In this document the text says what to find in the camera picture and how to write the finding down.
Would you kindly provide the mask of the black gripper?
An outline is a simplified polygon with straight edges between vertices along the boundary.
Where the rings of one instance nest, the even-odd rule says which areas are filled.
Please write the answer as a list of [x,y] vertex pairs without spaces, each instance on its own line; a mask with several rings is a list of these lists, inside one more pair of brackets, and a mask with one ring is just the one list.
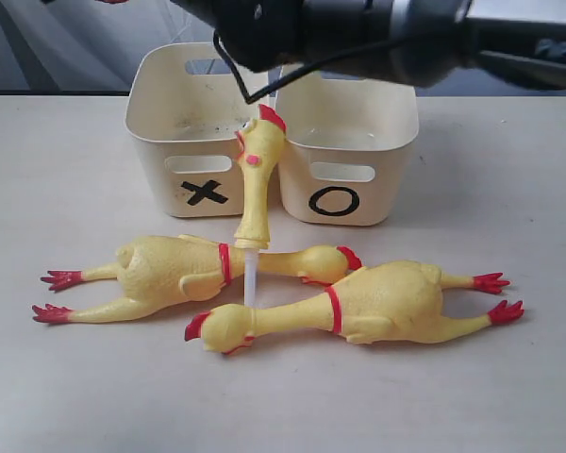
[[230,58],[250,71],[308,64],[302,1],[176,1],[211,26]]

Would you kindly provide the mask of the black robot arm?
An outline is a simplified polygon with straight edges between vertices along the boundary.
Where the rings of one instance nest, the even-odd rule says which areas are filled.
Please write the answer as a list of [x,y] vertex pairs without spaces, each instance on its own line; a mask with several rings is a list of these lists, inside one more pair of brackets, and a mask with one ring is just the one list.
[[566,1],[184,1],[240,66],[430,87],[476,68],[529,90],[566,90]]

